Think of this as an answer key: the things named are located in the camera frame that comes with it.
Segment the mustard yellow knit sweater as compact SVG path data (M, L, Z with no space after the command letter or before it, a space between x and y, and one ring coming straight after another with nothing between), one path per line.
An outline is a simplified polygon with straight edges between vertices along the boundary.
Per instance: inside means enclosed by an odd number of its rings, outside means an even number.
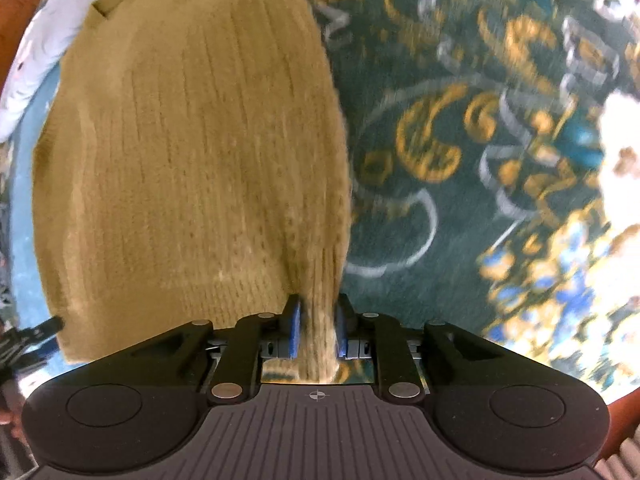
M307 0L98 0L34 151L35 252L66 361L303 298L288 376L337 372L346 131Z

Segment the teal floral bed sheet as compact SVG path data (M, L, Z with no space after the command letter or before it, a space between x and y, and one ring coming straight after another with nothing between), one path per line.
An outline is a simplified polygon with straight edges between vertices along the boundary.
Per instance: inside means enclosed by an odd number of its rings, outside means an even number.
M338 295L448 322L615 402L639 385L634 0L307 0L345 122ZM17 130L34 151L52 72Z

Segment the light blue floral quilt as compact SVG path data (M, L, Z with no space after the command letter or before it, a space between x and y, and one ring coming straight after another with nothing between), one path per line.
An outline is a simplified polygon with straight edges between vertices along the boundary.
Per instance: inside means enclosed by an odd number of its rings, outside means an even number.
M136 107L157 100L152 32L160 0L47 0L18 48L1 95L1 139L17 130L50 73L58 88L39 134L67 152L96 141L124 140Z

